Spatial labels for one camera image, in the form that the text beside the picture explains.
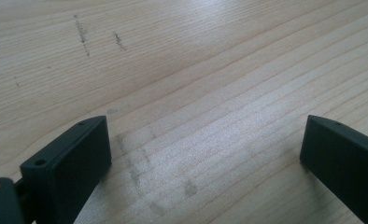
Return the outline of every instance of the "wooden surface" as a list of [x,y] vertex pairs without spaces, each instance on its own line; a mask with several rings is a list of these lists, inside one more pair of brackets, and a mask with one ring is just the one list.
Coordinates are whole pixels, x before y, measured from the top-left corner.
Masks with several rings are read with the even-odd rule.
[[0,0],[0,176],[107,116],[77,223],[360,223],[299,163],[308,114],[368,135],[368,1]]

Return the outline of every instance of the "light wood tabletop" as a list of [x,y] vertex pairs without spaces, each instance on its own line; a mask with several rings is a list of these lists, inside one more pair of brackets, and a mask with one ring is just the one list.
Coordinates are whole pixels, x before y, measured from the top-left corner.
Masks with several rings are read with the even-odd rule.
[[107,117],[76,223],[361,223],[299,163],[309,114],[368,135],[368,1],[0,0],[0,176]]

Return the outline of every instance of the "screw hole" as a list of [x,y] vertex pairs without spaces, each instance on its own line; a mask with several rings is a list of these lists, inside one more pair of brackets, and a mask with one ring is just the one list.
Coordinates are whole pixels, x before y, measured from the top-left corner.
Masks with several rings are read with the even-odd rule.
[[40,165],[44,165],[45,163],[47,163],[45,160],[38,160],[35,162],[35,165],[40,166]]

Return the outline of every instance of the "wood grain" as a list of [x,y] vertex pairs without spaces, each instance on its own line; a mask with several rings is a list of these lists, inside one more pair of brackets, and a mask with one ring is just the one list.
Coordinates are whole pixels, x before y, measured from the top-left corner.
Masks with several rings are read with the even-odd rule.
[[368,135],[368,1],[0,0],[0,176],[107,115],[77,223],[360,223],[299,163],[308,114]]

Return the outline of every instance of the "wooden table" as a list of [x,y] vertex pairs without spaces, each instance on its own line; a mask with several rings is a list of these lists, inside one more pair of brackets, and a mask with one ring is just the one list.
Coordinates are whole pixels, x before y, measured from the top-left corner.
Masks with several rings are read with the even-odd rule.
[[107,116],[77,223],[360,223],[299,163],[308,114],[368,135],[368,1],[0,0],[0,176]]

